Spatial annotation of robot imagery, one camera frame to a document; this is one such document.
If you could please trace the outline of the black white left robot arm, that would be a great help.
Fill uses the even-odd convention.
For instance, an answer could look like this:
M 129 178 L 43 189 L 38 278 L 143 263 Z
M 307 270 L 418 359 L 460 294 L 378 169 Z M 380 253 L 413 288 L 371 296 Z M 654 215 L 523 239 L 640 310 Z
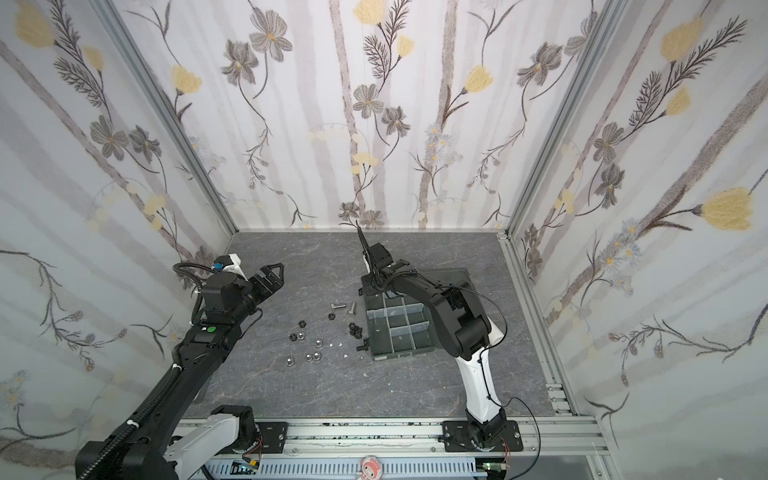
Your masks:
M 103 441 L 77 454 L 79 479 L 188 479 L 221 450 L 253 444 L 252 410 L 213 414 L 196 432 L 172 438 L 192 401 L 243 337 L 244 321 L 285 283 L 281 263 L 246 277 L 234 254 L 210 266 L 179 262 L 176 273 L 197 287 L 190 327 L 172 350 L 172 363 L 140 406 Z

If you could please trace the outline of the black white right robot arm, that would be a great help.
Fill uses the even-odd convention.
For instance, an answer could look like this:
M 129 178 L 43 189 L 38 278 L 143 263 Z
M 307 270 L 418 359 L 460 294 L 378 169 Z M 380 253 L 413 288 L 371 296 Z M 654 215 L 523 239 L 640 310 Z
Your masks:
M 473 288 L 434 280 L 409 262 L 394 260 L 382 244 L 369 244 L 360 226 L 356 230 L 367 269 L 360 293 L 405 295 L 427 308 L 439 346 L 459 368 L 471 443 L 477 449 L 490 448 L 500 438 L 507 416 L 495 391 L 488 356 L 505 334 L 487 316 L 481 295 Z

